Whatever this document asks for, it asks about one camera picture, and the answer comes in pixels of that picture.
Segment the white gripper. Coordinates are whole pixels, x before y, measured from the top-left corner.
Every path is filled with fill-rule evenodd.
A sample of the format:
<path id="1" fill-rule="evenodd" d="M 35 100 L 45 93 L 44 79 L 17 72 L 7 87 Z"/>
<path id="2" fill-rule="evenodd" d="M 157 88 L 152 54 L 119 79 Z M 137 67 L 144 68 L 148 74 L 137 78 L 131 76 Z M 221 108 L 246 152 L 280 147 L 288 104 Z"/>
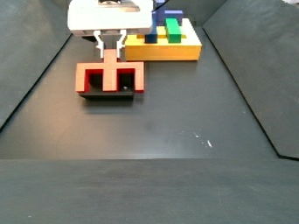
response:
<path id="1" fill-rule="evenodd" d="M 96 38 L 99 56 L 104 59 L 100 31 L 120 31 L 116 58 L 125 47 L 127 34 L 148 34 L 152 30 L 152 0 L 71 0 L 68 28 L 75 36 Z"/>

